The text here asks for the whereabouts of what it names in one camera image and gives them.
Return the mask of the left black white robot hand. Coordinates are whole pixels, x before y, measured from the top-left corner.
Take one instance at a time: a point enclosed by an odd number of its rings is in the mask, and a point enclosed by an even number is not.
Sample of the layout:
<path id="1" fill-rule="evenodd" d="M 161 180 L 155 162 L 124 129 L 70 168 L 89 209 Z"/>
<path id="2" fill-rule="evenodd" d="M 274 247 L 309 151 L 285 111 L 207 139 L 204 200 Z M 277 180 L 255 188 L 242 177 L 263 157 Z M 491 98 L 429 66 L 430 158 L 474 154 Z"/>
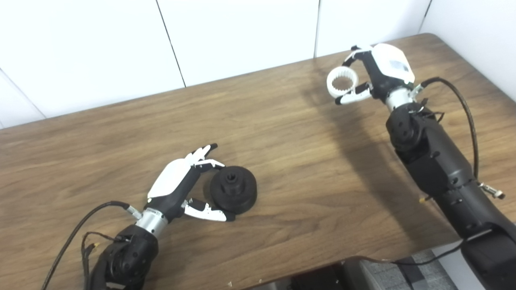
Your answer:
<path id="1" fill-rule="evenodd" d="M 193 218 L 233 222 L 235 214 L 212 208 L 209 203 L 188 198 L 201 173 L 210 169 L 223 169 L 225 165 L 208 155 L 218 145 L 212 143 L 190 152 L 184 158 L 171 161 L 160 173 L 147 195 L 142 216 L 135 223 L 159 238 L 164 228 L 174 219 L 187 215 Z"/>

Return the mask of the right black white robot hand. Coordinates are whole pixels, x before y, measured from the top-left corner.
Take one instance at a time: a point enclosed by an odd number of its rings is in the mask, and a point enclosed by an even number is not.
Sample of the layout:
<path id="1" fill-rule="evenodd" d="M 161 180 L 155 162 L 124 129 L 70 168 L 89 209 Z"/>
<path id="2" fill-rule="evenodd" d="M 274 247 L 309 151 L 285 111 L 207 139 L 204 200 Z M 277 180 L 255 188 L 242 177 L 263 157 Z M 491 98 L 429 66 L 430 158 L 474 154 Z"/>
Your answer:
<path id="1" fill-rule="evenodd" d="M 369 80 L 359 83 L 351 66 L 361 61 Z M 382 101 L 389 112 L 415 101 L 415 75 L 404 52 L 389 44 L 354 46 L 341 66 L 327 76 L 327 90 L 337 105 L 363 101 L 369 97 Z"/>

